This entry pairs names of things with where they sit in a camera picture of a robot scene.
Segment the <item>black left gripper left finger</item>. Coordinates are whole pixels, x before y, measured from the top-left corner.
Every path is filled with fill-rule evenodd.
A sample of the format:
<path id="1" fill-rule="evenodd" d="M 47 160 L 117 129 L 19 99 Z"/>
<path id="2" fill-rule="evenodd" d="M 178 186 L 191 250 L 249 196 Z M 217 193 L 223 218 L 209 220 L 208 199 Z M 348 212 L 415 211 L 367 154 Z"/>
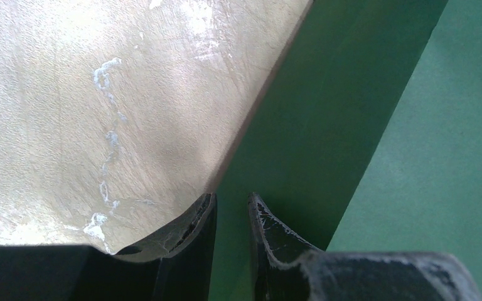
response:
<path id="1" fill-rule="evenodd" d="M 0 300 L 206 300 L 217 197 L 115 255 L 88 245 L 0 246 Z"/>

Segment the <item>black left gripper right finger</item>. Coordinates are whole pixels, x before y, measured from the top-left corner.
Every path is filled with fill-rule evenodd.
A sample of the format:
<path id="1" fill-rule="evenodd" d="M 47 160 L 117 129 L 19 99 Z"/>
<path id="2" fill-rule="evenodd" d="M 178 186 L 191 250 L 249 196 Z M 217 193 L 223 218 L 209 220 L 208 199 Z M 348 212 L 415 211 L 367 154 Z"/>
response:
<path id="1" fill-rule="evenodd" d="M 468 269 L 431 251 L 319 249 L 248 197 L 254 300 L 481 300 Z"/>

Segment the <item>green paper bag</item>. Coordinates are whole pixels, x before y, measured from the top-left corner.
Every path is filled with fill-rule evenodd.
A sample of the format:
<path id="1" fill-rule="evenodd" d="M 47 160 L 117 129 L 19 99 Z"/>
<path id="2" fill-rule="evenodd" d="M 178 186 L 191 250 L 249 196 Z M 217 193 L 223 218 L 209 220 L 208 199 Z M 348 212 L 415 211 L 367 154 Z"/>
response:
<path id="1" fill-rule="evenodd" d="M 247 198 L 330 251 L 454 254 L 482 295 L 482 1 L 315 1 L 217 189 L 210 300 L 250 300 Z"/>

